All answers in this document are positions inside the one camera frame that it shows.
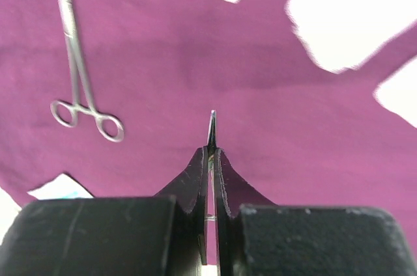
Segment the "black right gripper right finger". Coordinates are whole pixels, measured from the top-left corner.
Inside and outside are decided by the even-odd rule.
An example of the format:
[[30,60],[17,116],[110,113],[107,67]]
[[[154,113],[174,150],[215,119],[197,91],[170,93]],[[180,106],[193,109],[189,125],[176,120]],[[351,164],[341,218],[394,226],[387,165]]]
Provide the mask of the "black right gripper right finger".
[[213,156],[219,275],[415,275],[401,227],[363,206],[283,206]]

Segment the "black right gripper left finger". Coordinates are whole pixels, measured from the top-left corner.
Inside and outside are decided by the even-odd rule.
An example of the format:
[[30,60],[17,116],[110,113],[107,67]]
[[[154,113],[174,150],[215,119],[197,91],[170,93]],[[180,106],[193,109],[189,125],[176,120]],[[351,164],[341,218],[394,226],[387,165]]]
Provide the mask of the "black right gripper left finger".
[[1,245],[1,274],[200,275],[207,263],[208,150],[151,197],[38,200]]

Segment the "steel forceps clamp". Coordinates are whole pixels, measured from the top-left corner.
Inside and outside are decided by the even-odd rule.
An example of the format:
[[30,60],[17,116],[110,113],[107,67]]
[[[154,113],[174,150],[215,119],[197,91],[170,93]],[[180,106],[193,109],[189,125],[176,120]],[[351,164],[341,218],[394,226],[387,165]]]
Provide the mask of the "steel forceps clamp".
[[124,139],[123,123],[113,115],[100,112],[95,105],[93,91],[78,37],[72,0],[57,1],[63,24],[63,32],[65,34],[72,101],[52,101],[50,103],[51,113],[60,125],[67,128],[77,126],[78,115],[80,113],[93,117],[100,134],[112,143],[119,143]]
[[208,150],[208,176],[210,180],[213,201],[212,205],[215,206],[216,199],[214,197],[214,153],[217,149],[216,145],[216,132],[217,132],[217,113],[216,110],[210,112],[210,120],[208,127],[207,137],[207,150]]

